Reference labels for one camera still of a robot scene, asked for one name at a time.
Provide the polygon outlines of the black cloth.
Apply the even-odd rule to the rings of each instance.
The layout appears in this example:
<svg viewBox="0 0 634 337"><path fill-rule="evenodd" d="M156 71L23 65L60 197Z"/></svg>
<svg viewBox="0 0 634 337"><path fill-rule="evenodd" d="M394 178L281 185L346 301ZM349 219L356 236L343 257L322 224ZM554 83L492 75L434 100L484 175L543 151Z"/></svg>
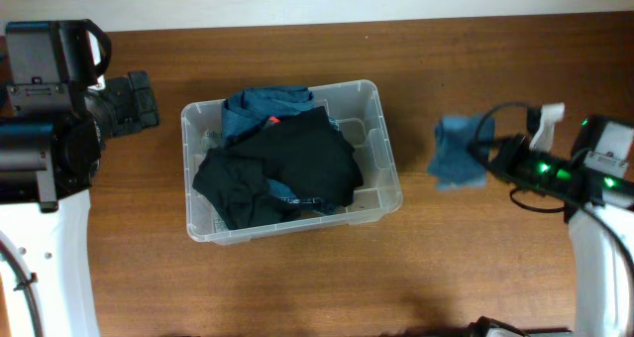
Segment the black cloth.
<svg viewBox="0 0 634 337"><path fill-rule="evenodd" d="M355 189L364 185L354 151L323 107L284 117L229 148L235 156L260 161L265 177L296 196L338 206L351 205Z"/></svg>
<svg viewBox="0 0 634 337"><path fill-rule="evenodd" d="M301 209L270 193L261 161L210 149L192 188L215 208L229 230L254 228L298 219Z"/></svg>

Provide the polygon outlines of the light blue cloth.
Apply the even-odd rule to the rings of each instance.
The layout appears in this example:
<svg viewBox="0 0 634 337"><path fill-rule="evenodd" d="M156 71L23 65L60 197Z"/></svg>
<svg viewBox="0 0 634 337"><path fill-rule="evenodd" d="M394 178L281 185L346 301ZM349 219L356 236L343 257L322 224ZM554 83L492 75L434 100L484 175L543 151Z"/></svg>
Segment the light blue cloth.
<svg viewBox="0 0 634 337"><path fill-rule="evenodd" d="M486 170L468 151L481 118L481 115L448 115L436 124L435 152L428 172L438 179L438 190L485 187Z"/></svg>

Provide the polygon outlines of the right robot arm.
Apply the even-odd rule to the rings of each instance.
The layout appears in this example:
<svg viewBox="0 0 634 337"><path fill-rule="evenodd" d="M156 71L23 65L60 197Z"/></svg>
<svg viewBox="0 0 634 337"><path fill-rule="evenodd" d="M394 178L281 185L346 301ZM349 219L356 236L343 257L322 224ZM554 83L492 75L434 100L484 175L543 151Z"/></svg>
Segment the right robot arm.
<svg viewBox="0 0 634 337"><path fill-rule="evenodd" d="M632 124L590 115L569 159L541 148L550 137L534 114L527 135L473 136L470 154L515 190L563 202L577 274L576 336L633 333L633 183L627 179Z"/></svg>

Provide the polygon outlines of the light blue jeans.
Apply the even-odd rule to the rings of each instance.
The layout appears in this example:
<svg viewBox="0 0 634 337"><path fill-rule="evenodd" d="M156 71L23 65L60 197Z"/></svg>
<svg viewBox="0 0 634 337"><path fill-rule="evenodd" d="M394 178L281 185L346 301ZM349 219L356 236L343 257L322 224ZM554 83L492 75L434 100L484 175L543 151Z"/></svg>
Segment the light blue jeans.
<svg viewBox="0 0 634 337"><path fill-rule="evenodd" d="M203 157L206 157L207 152L211 149L219 149L222 147L222 133L212 130L206 130L201 138L201 150ZM221 233L228 231L228 227L224 220L218 215L216 210L212 213L212 223L215 233Z"/></svg>

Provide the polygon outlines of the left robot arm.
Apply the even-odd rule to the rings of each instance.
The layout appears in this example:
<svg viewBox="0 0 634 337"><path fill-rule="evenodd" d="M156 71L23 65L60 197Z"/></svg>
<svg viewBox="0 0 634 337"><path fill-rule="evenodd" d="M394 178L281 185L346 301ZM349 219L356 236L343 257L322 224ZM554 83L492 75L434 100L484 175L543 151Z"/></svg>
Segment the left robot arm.
<svg viewBox="0 0 634 337"><path fill-rule="evenodd" d="M13 336L96 336L89 189L109 139L159 124L148 73L17 69L1 121L1 295Z"/></svg>

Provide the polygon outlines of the dark blue jeans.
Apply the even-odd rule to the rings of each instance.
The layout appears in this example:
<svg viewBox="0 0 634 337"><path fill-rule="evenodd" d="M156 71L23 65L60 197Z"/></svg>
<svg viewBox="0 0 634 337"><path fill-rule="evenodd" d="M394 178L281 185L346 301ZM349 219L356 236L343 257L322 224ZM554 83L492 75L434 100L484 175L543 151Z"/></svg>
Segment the dark blue jeans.
<svg viewBox="0 0 634 337"><path fill-rule="evenodd" d="M314 94L305 86L252 87L233 94L222 106L222 147L272 125L274 118L296 116L315 108ZM270 179L270 194L302 210L333 214L339 206L323 198L299 198L282 182Z"/></svg>

